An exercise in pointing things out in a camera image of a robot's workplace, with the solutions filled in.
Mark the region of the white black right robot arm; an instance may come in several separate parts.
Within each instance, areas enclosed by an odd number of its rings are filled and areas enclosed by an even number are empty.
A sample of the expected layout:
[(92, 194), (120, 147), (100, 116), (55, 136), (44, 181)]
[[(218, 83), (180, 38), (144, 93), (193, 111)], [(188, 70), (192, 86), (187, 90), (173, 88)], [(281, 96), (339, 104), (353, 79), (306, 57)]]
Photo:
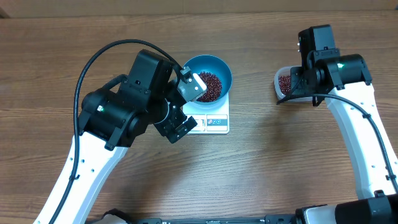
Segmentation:
[(359, 54), (341, 55), (330, 25), (298, 33), (297, 82), (282, 101), (325, 103), (343, 136), (357, 200), (296, 210), (294, 223), (397, 223), (397, 156), (377, 110), (373, 80)]

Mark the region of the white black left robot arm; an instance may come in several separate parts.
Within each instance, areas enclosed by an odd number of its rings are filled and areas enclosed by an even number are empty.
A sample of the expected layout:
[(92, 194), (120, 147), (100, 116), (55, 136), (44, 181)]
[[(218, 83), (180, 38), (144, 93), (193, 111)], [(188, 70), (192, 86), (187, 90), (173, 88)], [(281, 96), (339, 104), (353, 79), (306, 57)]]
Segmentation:
[(198, 74), (141, 50), (128, 75), (87, 94), (78, 133), (36, 223), (84, 223), (103, 184), (136, 137), (153, 124), (171, 143), (197, 122), (181, 107), (207, 90)]

